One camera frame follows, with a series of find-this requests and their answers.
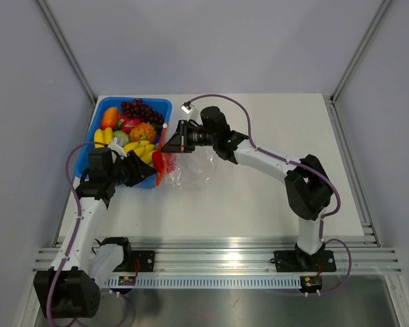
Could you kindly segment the large yellow banana bunch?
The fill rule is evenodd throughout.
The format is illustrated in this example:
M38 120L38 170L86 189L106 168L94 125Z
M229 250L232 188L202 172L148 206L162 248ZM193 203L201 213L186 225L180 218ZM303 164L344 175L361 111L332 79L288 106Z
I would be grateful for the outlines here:
M156 151L156 146L149 141L143 140L138 142L130 142L123 147L124 151L128 154L134 152L143 162L146 164L152 163L152 154Z

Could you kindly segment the red bell pepper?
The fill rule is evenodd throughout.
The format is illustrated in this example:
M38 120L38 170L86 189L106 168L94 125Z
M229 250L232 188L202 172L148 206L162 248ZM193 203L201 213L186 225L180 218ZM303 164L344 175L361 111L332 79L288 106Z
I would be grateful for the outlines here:
M175 153L163 153L155 151L152 156L154 168L161 174L171 173L176 168L177 155Z

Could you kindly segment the clear zip top bag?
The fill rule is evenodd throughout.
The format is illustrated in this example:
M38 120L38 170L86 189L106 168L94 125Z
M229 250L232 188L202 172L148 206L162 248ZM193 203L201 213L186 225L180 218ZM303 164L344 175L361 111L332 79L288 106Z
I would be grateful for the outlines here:
M157 151L171 138L166 137L167 124L164 125ZM218 158L211 146L197 146L192 153L175 153L176 168L171 173L156 174L156 186L182 190L204 189L217 170Z

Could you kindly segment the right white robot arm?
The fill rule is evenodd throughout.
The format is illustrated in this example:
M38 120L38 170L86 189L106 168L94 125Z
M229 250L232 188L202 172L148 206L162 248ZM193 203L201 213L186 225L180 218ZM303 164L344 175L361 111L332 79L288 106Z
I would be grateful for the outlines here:
M294 159L254 146L251 137L232 130L216 106L200 112L202 123L180 120L163 153L192 153L197 146L210 146L220 159L256 169L284 184L289 207L299 218L296 262L311 270L320 261L322 214L330 205L335 187L319 159L308 155Z

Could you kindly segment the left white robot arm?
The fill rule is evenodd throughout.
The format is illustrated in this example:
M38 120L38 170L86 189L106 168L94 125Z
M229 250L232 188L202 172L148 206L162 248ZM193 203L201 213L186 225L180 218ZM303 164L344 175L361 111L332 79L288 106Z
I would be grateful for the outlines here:
M51 326L57 319L94 317L101 291L114 272L153 270L152 251L134 251L126 237L108 237L93 250L96 232L106 216L118 186L133 187L153 176L155 169L134 152L120 155L108 147L91 149L89 167L72 187L76 200L74 222L55 259L46 270L36 272L33 286L44 317Z

